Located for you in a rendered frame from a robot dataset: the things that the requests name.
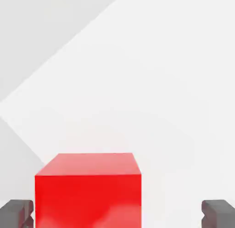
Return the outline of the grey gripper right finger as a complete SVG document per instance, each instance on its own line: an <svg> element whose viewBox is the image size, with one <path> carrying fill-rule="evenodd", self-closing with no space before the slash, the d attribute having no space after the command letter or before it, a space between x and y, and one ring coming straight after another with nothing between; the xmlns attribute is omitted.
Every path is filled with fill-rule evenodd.
<svg viewBox="0 0 235 228"><path fill-rule="evenodd" d="M235 208L225 200L203 200L201 228L235 228Z"/></svg>

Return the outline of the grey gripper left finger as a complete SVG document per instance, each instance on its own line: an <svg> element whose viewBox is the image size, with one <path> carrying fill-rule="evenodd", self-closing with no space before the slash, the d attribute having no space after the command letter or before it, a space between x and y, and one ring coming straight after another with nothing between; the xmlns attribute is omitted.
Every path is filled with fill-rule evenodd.
<svg viewBox="0 0 235 228"><path fill-rule="evenodd" d="M32 200L9 200L0 208L0 228L34 228Z"/></svg>

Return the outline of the small red cube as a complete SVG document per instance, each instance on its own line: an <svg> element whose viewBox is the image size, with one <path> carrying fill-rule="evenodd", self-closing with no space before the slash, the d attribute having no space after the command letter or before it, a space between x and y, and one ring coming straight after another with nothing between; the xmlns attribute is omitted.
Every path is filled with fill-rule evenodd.
<svg viewBox="0 0 235 228"><path fill-rule="evenodd" d="M35 228L141 228L134 155L58 154L35 175Z"/></svg>

